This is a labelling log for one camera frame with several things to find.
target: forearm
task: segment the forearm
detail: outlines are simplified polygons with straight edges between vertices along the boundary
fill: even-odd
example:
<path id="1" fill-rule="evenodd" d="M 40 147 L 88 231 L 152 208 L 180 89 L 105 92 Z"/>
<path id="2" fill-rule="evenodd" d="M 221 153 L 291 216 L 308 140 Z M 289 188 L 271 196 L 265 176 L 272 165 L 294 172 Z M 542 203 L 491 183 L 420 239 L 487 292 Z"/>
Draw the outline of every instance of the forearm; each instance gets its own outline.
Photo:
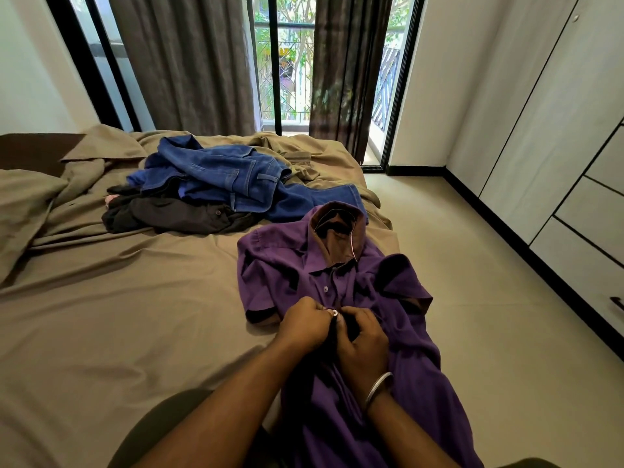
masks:
<path id="1" fill-rule="evenodd" d="M 300 355 L 277 339 L 208 397 L 138 468 L 243 464 L 269 407 Z"/>
<path id="2" fill-rule="evenodd" d="M 459 468 L 387 391 L 367 414 L 399 468 Z"/>

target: bed sheet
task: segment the bed sheet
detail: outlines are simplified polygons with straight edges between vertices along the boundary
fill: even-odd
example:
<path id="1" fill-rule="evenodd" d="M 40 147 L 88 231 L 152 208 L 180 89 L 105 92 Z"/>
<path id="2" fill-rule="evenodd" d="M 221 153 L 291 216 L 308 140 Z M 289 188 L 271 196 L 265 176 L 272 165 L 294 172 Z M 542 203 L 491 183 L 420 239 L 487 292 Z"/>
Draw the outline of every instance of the bed sheet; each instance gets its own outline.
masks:
<path id="1" fill-rule="evenodd" d="M 248 324 L 238 296 L 244 233 L 111 235 L 100 222 L 106 188 L 123 183 L 162 136 L 178 134 L 186 132 L 98 125 L 64 158 L 66 186 L 0 289 L 1 466 L 106 466 L 148 410 L 184 389 L 216 387 L 272 340 L 277 329 Z M 253 145 L 308 187 L 356 184 L 368 236 L 398 252 L 340 143 L 272 133 L 198 139 Z"/>

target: silver bangle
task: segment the silver bangle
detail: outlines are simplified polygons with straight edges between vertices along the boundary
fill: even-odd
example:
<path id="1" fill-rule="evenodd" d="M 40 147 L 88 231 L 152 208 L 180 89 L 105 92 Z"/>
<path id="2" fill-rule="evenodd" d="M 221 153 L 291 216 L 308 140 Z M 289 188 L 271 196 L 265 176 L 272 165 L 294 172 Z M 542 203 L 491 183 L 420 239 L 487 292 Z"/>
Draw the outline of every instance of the silver bangle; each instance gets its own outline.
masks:
<path id="1" fill-rule="evenodd" d="M 368 397 L 366 398 L 366 401 L 364 403 L 364 411 L 366 411 L 366 409 L 368 409 L 368 406 L 370 404 L 370 402 L 372 401 L 372 399 L 375 397 L 375 394 L 377 393 L 377 390 L 379 389 L 379 386 L 381 385 L 381 383 L 383 383 L 387 378 L 391 377 L 392 373 L 391 372 L 385 372 L 384 374 L 382 374 L 377 381 L 375 381 L 375 384 L 372 386 L 370 393 L 368 393 Z"/>

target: drawer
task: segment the drawer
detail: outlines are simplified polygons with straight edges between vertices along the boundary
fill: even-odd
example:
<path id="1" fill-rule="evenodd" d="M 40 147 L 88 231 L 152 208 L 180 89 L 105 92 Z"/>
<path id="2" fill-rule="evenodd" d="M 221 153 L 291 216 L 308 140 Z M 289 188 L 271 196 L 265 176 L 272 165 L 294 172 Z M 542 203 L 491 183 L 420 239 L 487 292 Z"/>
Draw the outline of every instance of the drawer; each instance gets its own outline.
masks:
<path id="1" fill-rule="evenodd" d="M 531 250 L 624 335 L 624 311 L 610 300 L 614 296 L 624 301 L 624 267 L 555 218 L 546 223 Z"/>
<path id="2" fill-rule="evenodd" d="M 555 215 L 624 263 L 624 195 L 582 177 Z"/>
<path id="3" fill-rule="evenodd" d="M 604 185 L 624 193 L 624 126 L 620 126 L 594 163 L 587 175 Z"/>

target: shirt collar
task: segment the shirt collar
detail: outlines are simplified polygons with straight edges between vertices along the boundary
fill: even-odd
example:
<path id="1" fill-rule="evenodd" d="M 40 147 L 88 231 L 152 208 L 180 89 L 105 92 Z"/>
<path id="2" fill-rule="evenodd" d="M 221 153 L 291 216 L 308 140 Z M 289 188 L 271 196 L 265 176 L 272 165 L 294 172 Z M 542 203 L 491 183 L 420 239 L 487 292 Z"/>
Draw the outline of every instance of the shirt collar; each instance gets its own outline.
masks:
<path id="1" fill-rule="evenodd" d="M 366 238 L 366 218 L 359 208 L 333 201 L 314 207 L 304 217 L 304 220 L 308 220 L 308 252 L 303 267 L 307 273 L 322 271 L 337 264 L 345 264 L 352 259 L 358 260 L 362 255 Z M 323 238 L 317 234 L 317 230 L 323 228 L 324 224 L 330 229 L 333 228 L 333 224 L 341 228 L 323 236 L 326 238 L 325 241 L 328 237 L 329 239 L 339 238 L 332 241 L 331 254 Z"/>

